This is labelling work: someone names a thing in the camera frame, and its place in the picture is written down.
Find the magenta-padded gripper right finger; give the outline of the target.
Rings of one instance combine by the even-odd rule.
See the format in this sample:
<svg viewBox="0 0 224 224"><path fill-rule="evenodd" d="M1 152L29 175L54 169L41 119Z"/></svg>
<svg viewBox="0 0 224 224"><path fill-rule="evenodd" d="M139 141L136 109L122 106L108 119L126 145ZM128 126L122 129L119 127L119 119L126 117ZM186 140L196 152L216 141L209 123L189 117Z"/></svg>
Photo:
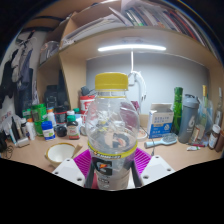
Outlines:
<svg viewBox="0 0 224 224"><path fill-rule="evenodd" d="M136 188L146 186L175 170L159 155L151 156L137 148L132 166L133 183Z"/></svg>

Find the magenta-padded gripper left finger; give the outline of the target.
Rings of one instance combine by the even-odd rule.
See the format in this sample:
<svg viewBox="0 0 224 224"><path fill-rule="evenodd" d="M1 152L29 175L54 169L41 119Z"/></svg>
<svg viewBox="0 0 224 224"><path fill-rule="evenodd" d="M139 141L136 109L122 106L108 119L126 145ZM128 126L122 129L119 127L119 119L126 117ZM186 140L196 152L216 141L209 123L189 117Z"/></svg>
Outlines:
<svg viewBox="0 0 224 224"><path fill-rule="evenodd" d="M84 187L90 170L91 155L88 150L75 157L66 158L54 171L53 174L68 180L78 186Z"/></svg>

